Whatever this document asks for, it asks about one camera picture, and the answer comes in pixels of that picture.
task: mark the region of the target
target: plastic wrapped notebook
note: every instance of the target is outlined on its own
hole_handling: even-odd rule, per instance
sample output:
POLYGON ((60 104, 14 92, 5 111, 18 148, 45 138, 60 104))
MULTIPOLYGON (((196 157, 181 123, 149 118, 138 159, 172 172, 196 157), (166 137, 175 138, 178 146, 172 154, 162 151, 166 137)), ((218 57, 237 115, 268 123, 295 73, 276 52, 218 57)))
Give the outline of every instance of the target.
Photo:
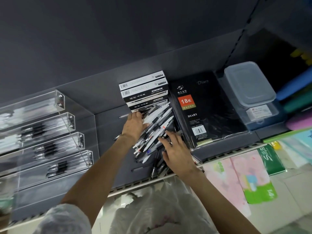
POLYGON ((189 148, 247 132, 212 72, 170 82, 172 107, 189 148))

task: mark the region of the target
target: red pen label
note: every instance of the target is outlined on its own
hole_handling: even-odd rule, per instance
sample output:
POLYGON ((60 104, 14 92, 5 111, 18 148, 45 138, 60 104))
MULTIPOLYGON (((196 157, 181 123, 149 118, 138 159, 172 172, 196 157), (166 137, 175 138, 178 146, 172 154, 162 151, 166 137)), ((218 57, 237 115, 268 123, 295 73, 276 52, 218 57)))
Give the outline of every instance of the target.
POLYGON ((194 100, 192 98, 192 96, 189 94, 189 95, 185 95, 183 97, 179 97, 177 98, 179 100, 179 103, 182 107, 182 110, 187 110, 187 109, 190 109, 190 108, 195 108, 196 105, 194 103, 194 100))

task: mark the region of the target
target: blue roll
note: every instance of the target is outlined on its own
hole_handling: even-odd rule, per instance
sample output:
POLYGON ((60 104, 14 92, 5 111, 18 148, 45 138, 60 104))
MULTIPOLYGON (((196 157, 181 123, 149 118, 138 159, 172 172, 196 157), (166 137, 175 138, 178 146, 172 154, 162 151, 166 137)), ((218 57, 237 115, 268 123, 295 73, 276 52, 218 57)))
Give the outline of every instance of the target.
POLYGON ((308 70, 298 75, 296 78, 285 84, 277 93, 276 99, 281 101, 295 92, 301 90, 312 82, 312 66, 308 70))

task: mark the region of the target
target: right hand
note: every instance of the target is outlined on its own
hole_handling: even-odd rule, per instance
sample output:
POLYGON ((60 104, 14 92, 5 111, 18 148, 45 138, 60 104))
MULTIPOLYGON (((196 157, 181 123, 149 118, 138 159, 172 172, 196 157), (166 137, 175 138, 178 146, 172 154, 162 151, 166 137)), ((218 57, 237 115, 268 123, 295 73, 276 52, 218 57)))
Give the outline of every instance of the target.
POLYGON ((166 131, 166 134, 171 139, 172 145, 164 138, 158 138, 158 140, 166 148, 167 152, 163 152, 163 159, 168 167, 181 179, 198 171, 191 153, 181 136, 170 131, 166 131))

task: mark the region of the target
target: left hand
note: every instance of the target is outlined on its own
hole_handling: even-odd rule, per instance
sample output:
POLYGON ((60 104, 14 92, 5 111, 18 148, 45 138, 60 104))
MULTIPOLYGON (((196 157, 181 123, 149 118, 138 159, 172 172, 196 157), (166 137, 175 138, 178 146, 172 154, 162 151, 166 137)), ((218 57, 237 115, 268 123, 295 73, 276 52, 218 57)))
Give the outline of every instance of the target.
POLYGON ((121 135, 131 140, 131 144, 137 143, 142 131, 148 126, 143 124, 142 114, 140 112, 129 113, 121 135))

